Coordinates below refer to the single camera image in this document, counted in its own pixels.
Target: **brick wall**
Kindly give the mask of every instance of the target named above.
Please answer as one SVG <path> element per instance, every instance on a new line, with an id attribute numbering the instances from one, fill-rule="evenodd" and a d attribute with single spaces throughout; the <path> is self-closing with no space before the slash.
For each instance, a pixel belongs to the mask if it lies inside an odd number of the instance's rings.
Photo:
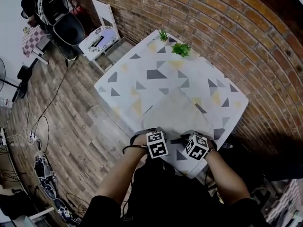
<path id="1" fill-rule="evenodd" d="M 96 24 L 91 0 L 77 0 Z M 283 135 L 303 139 L 303 47 L 260 0 L 99 0 L 121 32 L 140 41 L 164 28 L 188 43 L 249 98 L 234 134 L 276 154 Z"/>

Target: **white wall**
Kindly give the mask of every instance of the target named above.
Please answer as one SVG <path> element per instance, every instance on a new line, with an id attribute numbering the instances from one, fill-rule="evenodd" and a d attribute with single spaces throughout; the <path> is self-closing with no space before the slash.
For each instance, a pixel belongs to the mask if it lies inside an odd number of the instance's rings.
<path id="1" fill-rule="evenodd" d="M 19 84 L 17 74 L 22 62 L 30 66 L 34 57 L 27 58 L 22 52 L 23 28 L 28 26 L 27 20 L 21 17 L 21 0 L 0 0 L 0 58 L 6 68 L 6 79 Z M 0 97 L 12 100 L 16 88 L 4 85 Z"/>

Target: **shoe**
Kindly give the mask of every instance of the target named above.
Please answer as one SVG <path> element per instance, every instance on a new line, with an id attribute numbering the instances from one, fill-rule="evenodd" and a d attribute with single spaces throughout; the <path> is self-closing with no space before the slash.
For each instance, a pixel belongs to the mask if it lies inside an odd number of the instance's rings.
<path id="1" fill-rule="evenodd" d="M 67 61 L 74 61 L 77 59 L 77 56 L 75 56 L 75 58 L 72 58 L 72 59 L 67 59 Z"/>

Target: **checkered tablecloth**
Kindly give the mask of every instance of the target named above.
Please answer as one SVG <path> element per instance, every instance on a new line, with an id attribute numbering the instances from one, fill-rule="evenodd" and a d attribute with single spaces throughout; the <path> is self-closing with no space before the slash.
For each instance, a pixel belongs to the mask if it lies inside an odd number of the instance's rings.
<path id="1" fill-rule="evenodd" d="M 45 33 L 39 26 L 29 28 L 27 33 L 25 33 L 22 38 L 23 54 L 26 55 L 26 57 L 29 57 L 35 46 L 44 36 Z"/>

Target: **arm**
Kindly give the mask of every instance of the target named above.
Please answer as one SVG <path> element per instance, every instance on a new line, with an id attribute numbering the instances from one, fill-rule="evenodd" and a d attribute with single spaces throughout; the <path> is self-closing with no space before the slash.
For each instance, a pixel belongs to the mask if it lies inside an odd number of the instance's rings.
<path id="1" fill-rule="evenodd" d="M 213 173 L 219 194 L 224 203 L 232 205 L 236 201 L 250 198 L 243 180 L 226 164 L 217 151 L 207 154 L 205 160 Z"/>
<path id="2" fill-rule="evenodd" d="M 139 135 L 134 145 L 146 144 L 146 135 Z M 131 183 L 134 171 L 141 158 L 146 154 L 142 148 L 128 148 L 119 162 L 108 172 L 103 179 L 96 195 L 106 196 L 122 204 Z"/>

